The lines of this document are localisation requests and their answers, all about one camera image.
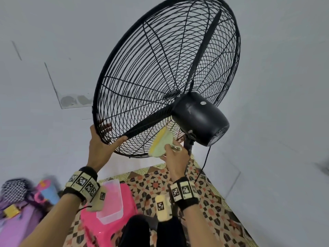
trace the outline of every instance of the hand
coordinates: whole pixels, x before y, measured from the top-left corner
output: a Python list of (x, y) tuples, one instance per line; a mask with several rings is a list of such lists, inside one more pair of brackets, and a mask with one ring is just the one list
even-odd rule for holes
[[(174, 140), (174, 145), (180, 146), (178, 141)], [(166, 162), (171, 179), (173, 182), (185, 176), (186, 166), (190, 160), (190, 156), (185, 148), (182, 147), (181, 151), (174, 151), (171, 146), (165, 145), (166, 156), (160, 157)]]
[[(104, 131), (109, 132), (112, 130), (111, 124), (106, 124)], [(90, 127), (92, 139), (89, 143), (89, 157), (87, 166), (92, 167), (96, 172), (99, 172), (103, 166), (109, 161), (114, 150), (123, 142), (128, 140), (127, 136), (122, 136), (114, 141), (111, 145), (104, 144), (98, 134), (96, 133), (95, 126)]]

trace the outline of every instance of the stand fan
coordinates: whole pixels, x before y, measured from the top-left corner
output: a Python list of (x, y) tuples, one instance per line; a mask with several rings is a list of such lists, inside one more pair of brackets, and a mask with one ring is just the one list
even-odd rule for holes
[(114, 47), (99, 76), (93, 121), (101, 140), (128, 136), (116, 153), (133, 158), (148, 157), (164, 126), (185, 138), (189, 154), (194, 141), (214, 144), (229, 128), (217, 106), (240, 47), (235, 16), (223, 0), (166, 0), (151, 9)]

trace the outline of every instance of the right hand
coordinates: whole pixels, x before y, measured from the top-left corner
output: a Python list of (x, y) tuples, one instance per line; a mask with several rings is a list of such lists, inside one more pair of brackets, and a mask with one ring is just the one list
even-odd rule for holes
[[(174, 140), (174, 145), (181, 146), (178, 141)], [(186, 166), (190, 160), (187, 150), (182, 147), (181, 151), (174, 151), (169, 144), (165, 145), (166, 155), (160, 157), (166, 162), (173, 182), (185, 176)]]

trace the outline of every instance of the fan guard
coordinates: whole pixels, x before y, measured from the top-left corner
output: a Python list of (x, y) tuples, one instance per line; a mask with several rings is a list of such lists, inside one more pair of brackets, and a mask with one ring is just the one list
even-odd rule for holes
[[(186, 89), (192, 62), (220, 10), (220, 21)], [(223, 0), (166, 0), (154, 7), (121, 38), (99, 76), (93, 121), (101, 140), (111, 144), (188, 91), (218, 106), (236, 73), (240, 46), (235, 16)], [(112, 124), (111, 132), (103, 131), (107, 123)], [(152, 141), (163, 126), (176, 139), (184, 135), (168, 117), (130, 138), (115, 152), (148, 157)]]

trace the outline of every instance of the tiled floor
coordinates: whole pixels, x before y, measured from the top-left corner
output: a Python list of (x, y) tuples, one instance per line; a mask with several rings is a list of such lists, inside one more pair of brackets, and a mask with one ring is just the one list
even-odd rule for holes
[[(192, 159), (188, 165), (188, 178), (194, 180), (200, 171), (199, 165)], [(167, 193), (167, 185), (172, 183), (164, 164), (139, 169), (112, 178), (118, 178), (121, 182), (126, 182), (133, 193), (138, 211), (140, 213), (144, 211), (144, 214), (150, 216), (155, 215), (154, 204), (156, 195)], [(203, 211), (203, 215), (213, 233), (225, 247), (257, 246), (204, 173), (200, 175), (195, 185), (201, 197), (200, 209)], [(150, 194), (152, 199), (146, 200), (147, 194)], [(181, 223), (187, 236), (185, 221), (181, 220)], [(113, 246), (118, 245), (120, 237), (121, 232), (117, 232), (112, 239)], [(150, 239), (150, 245), (156, 246), (156, 232), (152, 231)], [(87, 247), (83, 226), (80, 221), (80, 213), (77, 214), (75, 222), (70, 228), (64, 247)]]

